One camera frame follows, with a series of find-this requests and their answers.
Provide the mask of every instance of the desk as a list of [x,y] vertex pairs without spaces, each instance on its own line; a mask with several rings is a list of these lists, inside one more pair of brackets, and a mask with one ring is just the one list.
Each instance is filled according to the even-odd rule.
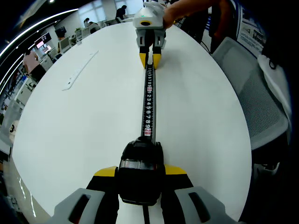
[[[175,26],[156,71],[157,133],[166,164],[221,200],[234,219],[249,190],[251,148],[237,96],[213,58]],[[86,55],[99,50],[62,91]],[[132,23],[101,29],[67,51],[41,79],[16,133],[13,159],[33,197],[53,215],[101,168],[118,166],[140,135],[144,69]],[[159,203],[152,223],[163,223]],[[143,223],[142,207],[120,200],[118,223]]]

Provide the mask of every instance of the office chair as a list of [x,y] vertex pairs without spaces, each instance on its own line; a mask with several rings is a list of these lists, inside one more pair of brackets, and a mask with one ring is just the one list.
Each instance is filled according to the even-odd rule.
[[212,57],[222,68],[240,101],[252,152],[262,148],[262,157],[267,157],[279,147],[277,143],[287,146],[288,119],[280,102],[268,88],[257,59],[229,37],[223,40]]
[[123,23],[123,21],[121,20],[120,17],[116,17],[115,19],[116,19],[117,23]]

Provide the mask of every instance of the white shirt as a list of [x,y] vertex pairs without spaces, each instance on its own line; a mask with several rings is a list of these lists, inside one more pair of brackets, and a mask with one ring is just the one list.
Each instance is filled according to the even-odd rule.
[[84,26],[85,26],[85,27],[89,27],[90,24],[89,24],[87,21],[85,21],[85,22],[84,22]]

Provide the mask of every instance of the floor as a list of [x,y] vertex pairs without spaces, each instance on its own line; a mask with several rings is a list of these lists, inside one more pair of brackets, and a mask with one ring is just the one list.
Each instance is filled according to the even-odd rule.
[[19,209],[30,224],[46,222],[50,216],[25,186],[12,158],[9,162],[5,161],[3,163],[3,171],[7,195],[17,201],[16,210]]

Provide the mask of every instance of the computer monitor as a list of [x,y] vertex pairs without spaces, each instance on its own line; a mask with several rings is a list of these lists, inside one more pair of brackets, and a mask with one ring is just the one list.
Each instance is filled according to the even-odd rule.
[[43,49],[43,52],[46,54],[46,53],[48,53],[51,49],[52,49],[52,48],[48,45],[47,47],[45,47],[45,48]]
[[34,44],[39,49],[41,46],[43,46],[45,43],[51,40],[51,36],[49,33],[46,33],[42,35],[40,38],[38,38],[36,41],[34,41]]
[[68,49],[70,49],[71,48],[71,46],[70,46],[70,41],[69,41],[69,37],[66,37],[66,38],[64,38],[63,40],[61,40],[60,42],[59,42],[59,44],[60,44],[60,50],[61,50],[61,52],[66,52]]
[[82,29],[77,30],[75,34],[77,40],[82,40]]
[[82,39],[90,35],[90,29],[89,27],[83,28],[82,29]]

